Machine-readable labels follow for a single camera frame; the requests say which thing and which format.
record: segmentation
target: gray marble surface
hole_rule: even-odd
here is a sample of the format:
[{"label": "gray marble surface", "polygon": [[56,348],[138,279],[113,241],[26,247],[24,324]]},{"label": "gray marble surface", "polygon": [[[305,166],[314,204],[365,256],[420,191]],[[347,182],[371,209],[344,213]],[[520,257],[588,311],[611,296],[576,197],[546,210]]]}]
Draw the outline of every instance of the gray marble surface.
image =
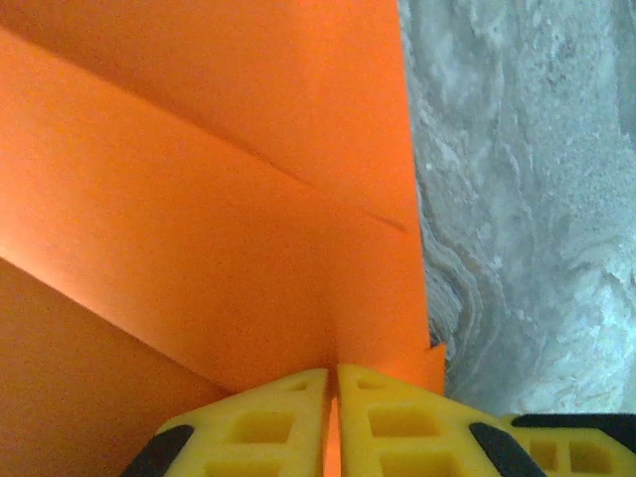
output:
[{"label": "gray marble surface", "polygon": [[636,0],[400,0],[447,392],[636,412]]}]

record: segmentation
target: marble pattern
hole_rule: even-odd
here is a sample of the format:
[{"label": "marble pattern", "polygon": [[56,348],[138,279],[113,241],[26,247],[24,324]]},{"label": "marble pattern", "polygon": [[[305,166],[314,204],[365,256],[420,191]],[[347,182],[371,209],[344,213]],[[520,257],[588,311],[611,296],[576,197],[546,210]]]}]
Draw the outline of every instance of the marble pattern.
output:
[{"label": "marble pattern", "polygon": [[448,394],[636,412],[636,0],[399,6]]}]

